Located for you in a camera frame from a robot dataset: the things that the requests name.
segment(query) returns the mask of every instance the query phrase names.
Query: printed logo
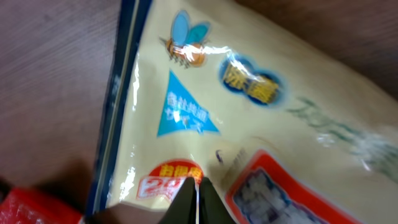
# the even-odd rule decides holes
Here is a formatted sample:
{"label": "printed logo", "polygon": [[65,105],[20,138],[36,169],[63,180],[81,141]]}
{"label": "printed logo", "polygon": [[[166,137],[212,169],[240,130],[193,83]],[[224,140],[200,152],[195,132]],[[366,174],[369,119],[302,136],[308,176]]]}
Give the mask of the printed logo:
{"label": "printed logo", "polygon": [[240,223],[359,223],[258,150],[225,197]]}
{"label": "printed logo", "polygon": [[169,40],[160,38],[160,40],[166,46],[170,60],[180,62],[185,68],[199,67],[205,61],[203,43],[209,28],[209,22],[201,22],[191,27],[188,13],[182,10],[173,21],[171,38]]}
{"label": "printed logo", "polygon": [[211,122],[209,112],[197,103],[170,71],[169,87],[157,136],[181,130],[197,131],[200,134],[205,131],[219,132]]}
{"label": "printed logo", "polygon": [[278,105],[285,96],[285,84],[273,72],[257,68],[241,55],[229,56],[220,67],[220,80],[233,93],[243,93],[266,107]]}
{"label": "printed logo", "polygon": [[199,184],[203,171],[198,164],[187,159],[164,162],[141,179],[137,199],[164,195],[171,202],[187,177],[193,177]]}

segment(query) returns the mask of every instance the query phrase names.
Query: plastic package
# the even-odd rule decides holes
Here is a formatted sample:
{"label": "plastic package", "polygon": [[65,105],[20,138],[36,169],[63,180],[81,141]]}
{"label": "plastic package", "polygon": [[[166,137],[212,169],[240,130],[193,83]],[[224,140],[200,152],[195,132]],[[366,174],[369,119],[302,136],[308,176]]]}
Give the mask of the plastic package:
{"label": "plastic package", "polygon": [[397,112],[232,1],[123,1],[88,213],[206,176],[237,223],[395,223]]}

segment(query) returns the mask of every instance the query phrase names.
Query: red label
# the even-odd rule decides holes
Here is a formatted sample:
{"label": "red label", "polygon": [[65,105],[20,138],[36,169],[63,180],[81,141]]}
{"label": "red label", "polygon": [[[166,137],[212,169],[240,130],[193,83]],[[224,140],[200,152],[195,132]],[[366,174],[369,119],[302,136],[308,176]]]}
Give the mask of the red label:
{"label": "red label", "polygon": [[141,179],[137,198],[145,199],[164,195],[172,201],[186,177],[195,178],[199,184],[203,177],[203,171],[198,164],[187,159],[164,162]]}
{"label": "red label", "polygon": [[359,223],[258,150],[225,197],[240,223]]}

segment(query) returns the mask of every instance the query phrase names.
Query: brown wooden surface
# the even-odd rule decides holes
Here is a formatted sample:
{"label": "brown wooden surface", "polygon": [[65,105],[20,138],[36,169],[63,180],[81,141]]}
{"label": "brown wooden surface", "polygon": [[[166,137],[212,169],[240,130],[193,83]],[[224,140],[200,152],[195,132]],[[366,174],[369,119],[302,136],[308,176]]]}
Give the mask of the brown wooden surface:
{"label": "brown wooden surface", "polygon": [[[397,96],[395,2],[263,0],[256,10]],[[0,177],[84,209],[119,5],[0,0]],[[160,217],[126,208],[115,214],[141,223]]]}

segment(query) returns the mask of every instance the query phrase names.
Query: red border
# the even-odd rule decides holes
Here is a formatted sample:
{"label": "red border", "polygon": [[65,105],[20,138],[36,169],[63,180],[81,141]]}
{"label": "red border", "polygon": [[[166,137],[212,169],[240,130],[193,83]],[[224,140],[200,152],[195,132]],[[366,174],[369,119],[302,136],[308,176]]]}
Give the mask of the red border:
{"label": "red border", "polygon": [[262,149],[253,155],[250,162],[225,196],[226,203],[240,223],[249,222],[233,202],[233,195],[245,181],[248,174],[258,169],[264,169],[274,183],[279,185],[289,195],[291,200],[306,206],[316,216],[324,219],[324,221],[338,224],[359,223],[353,217],[328,203],[323,197],[296,181],[269,153]]}

